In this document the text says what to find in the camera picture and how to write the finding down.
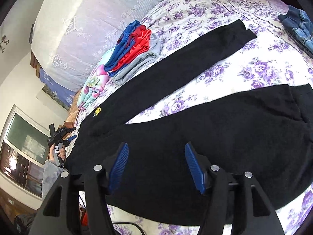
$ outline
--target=gray garment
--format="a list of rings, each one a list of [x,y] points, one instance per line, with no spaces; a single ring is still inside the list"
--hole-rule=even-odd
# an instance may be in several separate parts
[[[150,48],[147,52],[136,56],[130,64],[112,77],[112,80],[116,85],[125,84],[142,67],[155,62],[159,58],[161,52],[161,41],[155,34],[151,34],[149,44]]]
[[[42,200],[45,199],[54,182],[60,176],[60,174],[66,169],[62,169],[52,162],[46,160],[44,163],[44,171],[42,177]]]

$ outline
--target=yellow smiley face patch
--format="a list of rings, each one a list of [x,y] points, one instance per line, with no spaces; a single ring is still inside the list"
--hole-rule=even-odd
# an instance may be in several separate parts
[[[94,117],[97,116],[101,112],[101,108],[98,107],[94,112]]]

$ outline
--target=metal bolt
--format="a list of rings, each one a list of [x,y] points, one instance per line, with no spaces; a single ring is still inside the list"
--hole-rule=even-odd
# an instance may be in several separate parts
[[[95,171],[99,171],[99,170],[102,170],[102,165],[98,164],[94,167],[94,170]]]
[[[62,177],[62,178],[66,178],[68,175],[69,175],[68,171],[63,171],[63,172],[61,173],[61,177]]]
[[[212,171],[219,171],[219,167],[217,165],[212,165],[211,170]]]
[[[246,172],[245,172],[245,176],[249,179],[249,178],[251,178],[253,175],[252,175],[251,172],[246,171]]]

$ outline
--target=hand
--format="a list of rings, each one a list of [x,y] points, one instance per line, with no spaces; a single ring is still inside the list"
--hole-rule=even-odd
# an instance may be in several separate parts
[[[61,157],[63,159],[63,161],[66,161],[66,152],[65,152],[65,146],[63,145],[62,148],[59,150],[59,157]],[[50,147],[50,153],[49,153],[49,161],[55,164],[55,160],[53,157],[53,151],[54,151],[54,144]]]

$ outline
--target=person's arm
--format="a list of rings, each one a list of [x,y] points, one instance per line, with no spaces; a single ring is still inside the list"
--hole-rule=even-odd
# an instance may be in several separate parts
[[[66,153],[65,153],[64,147],[65,146],[63,146],[63,148],[60,149],[59,156],[65,161]],[[60,174],[66,170],[55,165],[53,151],[54,151],[54,144],[50,148],[49,160],[46,160],[46,162],[44,163],[44,171],[43,171],[42,185],[41,185],[42,200],[45,199],[49,190],[51,189],[51,187],[53,186],[57,178],[60,176]]]

